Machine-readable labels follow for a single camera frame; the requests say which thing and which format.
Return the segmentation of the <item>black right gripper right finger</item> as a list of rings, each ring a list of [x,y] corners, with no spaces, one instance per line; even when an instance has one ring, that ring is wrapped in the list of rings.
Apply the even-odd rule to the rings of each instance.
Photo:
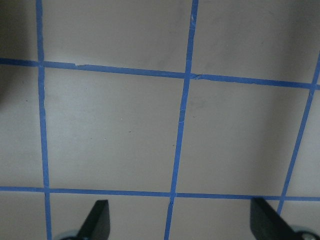
[[[256,240],[302,240],[262,197],[250,200],[250,230]]]

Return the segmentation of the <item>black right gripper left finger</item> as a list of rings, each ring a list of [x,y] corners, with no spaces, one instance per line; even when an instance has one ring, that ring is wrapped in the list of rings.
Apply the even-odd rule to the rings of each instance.
[[[107,240],[111,232],[108,200],[97,200],[76,237],[79,240]]]

